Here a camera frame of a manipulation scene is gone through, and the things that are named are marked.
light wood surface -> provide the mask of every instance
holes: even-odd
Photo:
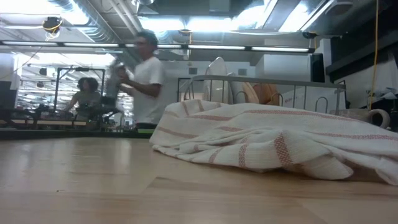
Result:
[[[0,142],[1,223],[398,223],[398,187],[204,166],[147,139]]]

striped towel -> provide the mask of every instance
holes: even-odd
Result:
[[[338,180],[351,165],[398,185],[398,134],[362,121],[257,104],[189,100],[169,105],[150,142],[185,161]]]

man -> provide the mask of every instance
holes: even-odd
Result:
[[[165,108],[162,91],[165,72],[162,62],[154,56],[157,38],[152,32],[140,32],[135,45],[143,62],[137,65],[133,80],[125,71],[119,74],[121,83],[131,87],[121,86],[120,90],[134,97],[134,117],[138,127],[142,123],[158,124]]]

person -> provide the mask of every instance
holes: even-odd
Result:
[[[97,92],[98,82],[95,78],[81,78],[78,81],[79,92],[75,93],[70,100],[65,111],[69,111],[76,103],[80,107],[94,106],[100,103],[101,94]],[[76,120],[85,121],[88,119],[90,112],[87,110],[79,110]]]
[[[163,86],[165,72],[162,62],[154,56],[157,38],[153,32],[144,31],[136,36],[135,46],[143,62],[136,66],[134,79],[130,79],[126,69],[118,70],[120,90],[134,97],[133,113],[137,127],[159,123],[165,109]]]

white t-shirt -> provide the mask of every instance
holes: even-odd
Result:
[[[165,84],[165,72],[162,62],[156,57],[137,65],[134,81],[143,85]],[[160,89],[157,98],[134,90],[134,119],[136,123],[158,124],[165,109],[164,87]]]

